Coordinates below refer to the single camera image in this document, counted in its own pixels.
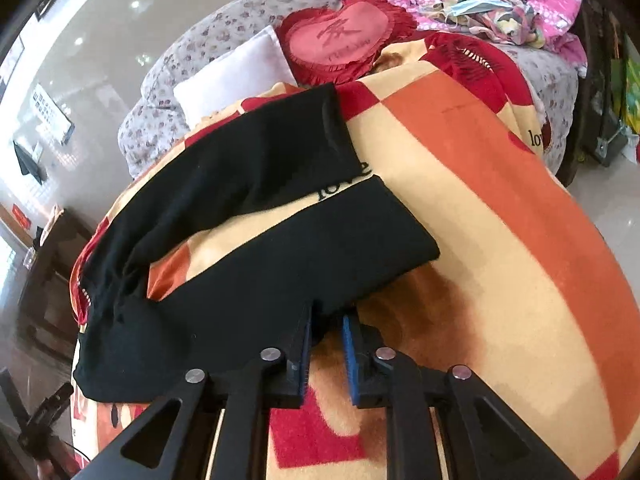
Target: tiled floor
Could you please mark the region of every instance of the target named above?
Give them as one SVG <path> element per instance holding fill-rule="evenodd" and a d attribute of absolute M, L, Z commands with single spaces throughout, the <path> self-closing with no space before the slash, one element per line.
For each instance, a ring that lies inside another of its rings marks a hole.
<path fill-rule="evenodd" d="M 607 241 L 640 304 L 640 166 L 620 156 L 604 168 L 588 158 L 569 192 Z"/>

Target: black fabric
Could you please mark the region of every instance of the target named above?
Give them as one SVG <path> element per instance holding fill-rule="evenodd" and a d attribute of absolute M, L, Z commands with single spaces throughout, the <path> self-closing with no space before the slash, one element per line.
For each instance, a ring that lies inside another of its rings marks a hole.
<path fill-rule="evenodd" d="M 379 177 L 254 238 L 162 301 L 93 310 L 75 378 L 89 398 L 148 402 L 191 368 L 233 370 L 266 347 L 286 351 L 309 306 L 327 317 L 438 257 L 422 225 Z"/>
<path fill-rule="evenodd" d="M 146 292 L 149 265 L 196 232 L 360 174 L 333 85 L 243 114 L 200 139 L 140 189 L 82 270 L 94 310 L 118 316 Z"/>
<path fill-rule="evenodd" d="M 40 239 L 42 238 L 42 233 L 44 232 L 43 227 L 36 227 L 36 237 L 33 239 L 33 249 L 38 252 L 40 249 Z"/>
<path fill-rule="evenodd" d="M 74 376 L 102 402 L 149 402 L 190 368 L 233 370 L 287 351 L 311 307 L 325 319 L 438 256 L 435 241 L 376 176 L 296 213 L 162 301 L 148 264 L 231 216 L 360 174 L 332 86 L 217 129 L 153 177 L 116 216 L 82 272 L 92 300 Z"/>

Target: framed picture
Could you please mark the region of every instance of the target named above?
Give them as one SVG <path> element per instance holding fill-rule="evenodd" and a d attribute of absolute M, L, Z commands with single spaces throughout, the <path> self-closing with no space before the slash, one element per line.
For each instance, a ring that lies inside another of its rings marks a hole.
<path fill-rule="evenodd" d="M 4 58 L 4 61 L 0 64 L 0 101 L 2 101 L 4 97 L 4 91 L 9 84 L 9 79 L 11 79 L 15 66 L 18 64 L 23 52 L 24 44 L 20 36 L 18 36 L 11 49 L 9 49 L 9 53 Z"/>
<path fill-rule="evenodd" d="M 54 139 L 62 145 L 68 142 L 75 125 L 67 119 L 40 83 L 37 83 L 31 94 L 31 109 L 46 124 Z"/>

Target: white pillow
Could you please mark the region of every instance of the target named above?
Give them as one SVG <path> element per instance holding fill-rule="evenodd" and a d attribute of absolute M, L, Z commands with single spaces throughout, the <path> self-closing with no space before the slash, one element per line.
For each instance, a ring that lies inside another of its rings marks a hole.
<path fill-rule="evenodd" d="M 230 104 L 258 96 L 278 82 L 296 85 L 271 25 L 235 50 L 213 60 L 174 88 L 189 127 Z"/>

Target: red sign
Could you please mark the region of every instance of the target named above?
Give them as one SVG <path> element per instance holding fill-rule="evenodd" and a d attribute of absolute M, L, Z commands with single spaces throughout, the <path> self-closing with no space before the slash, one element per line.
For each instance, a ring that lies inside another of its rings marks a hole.
<path fill-rule="evenodd" d="M 31 220 L 27 218 L 27 215 L 25 215 L 22 210 L 15 204 L 12 207 L 11 212 L 14 214 L 15 219 L 18 221 L 18 224 L 20 224 L 25 231 L 28 231 L 31 227 Z"/>

